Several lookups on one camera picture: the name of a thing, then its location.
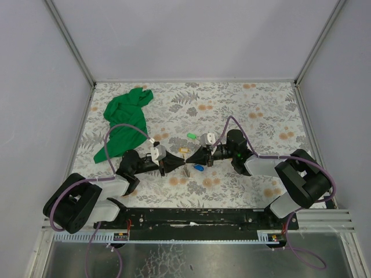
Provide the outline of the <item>blue key tag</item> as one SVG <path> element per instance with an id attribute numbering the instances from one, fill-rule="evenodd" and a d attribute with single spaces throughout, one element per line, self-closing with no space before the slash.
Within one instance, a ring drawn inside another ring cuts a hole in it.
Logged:
<path id="1" fill-rule="evenodd" d="M 204 171 L 204 167 L 202 165 L 199 165 L 199 164 L 194 164 L 193 168 L 198 170 L 198 171 Z"/>

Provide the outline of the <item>yellow key tag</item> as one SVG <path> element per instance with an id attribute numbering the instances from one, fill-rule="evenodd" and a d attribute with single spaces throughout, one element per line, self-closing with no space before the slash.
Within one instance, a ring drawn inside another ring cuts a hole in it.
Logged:
<path id="1" fill-rule="evenodd" d="M 179 148 L 180 153 L 189 153 L 190 150 L 188 148 Z"/>

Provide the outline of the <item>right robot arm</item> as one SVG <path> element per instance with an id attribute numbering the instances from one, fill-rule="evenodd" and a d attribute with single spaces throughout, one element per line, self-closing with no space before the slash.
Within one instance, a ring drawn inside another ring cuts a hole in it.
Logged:
<path id="1" fill-rule="evenodd" d="M 226 143 L 217 144 L 213 133 L 201 136 L 201 146 L 186 163 L 211 167 L 214 161 L 231 159 L 240 175 L 264 175 L 279 178 L 286 193 L 276 198 L 268 209 L 277 218 L 285 218 L 298 209 L 308 209 L 331 187 L 330 178 L 318 168 L 316 161 L 304 150 L 297 149 L 289 156 L 263 158 L 248 148 L 243 132 L 227 132 Z"/>

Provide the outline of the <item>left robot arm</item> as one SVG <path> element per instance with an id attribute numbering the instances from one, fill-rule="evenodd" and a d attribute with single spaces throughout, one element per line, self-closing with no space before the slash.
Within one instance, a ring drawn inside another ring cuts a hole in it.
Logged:
<path id="1" fill-rule="evenodd" d="M 185 165 L 185 159 L 172 155 L 162 146 L 140 157 L 131 149 L 122 155 L 112 177 L 87 179 L 70 174 L 43 207 L 44 216 L 56 231 L 77 233 L 85 225 L 111 222 L 120 211 L 118 198 L 130 195 L 139 184 L 136 174 L 158 171 L 161 176 Z"/>

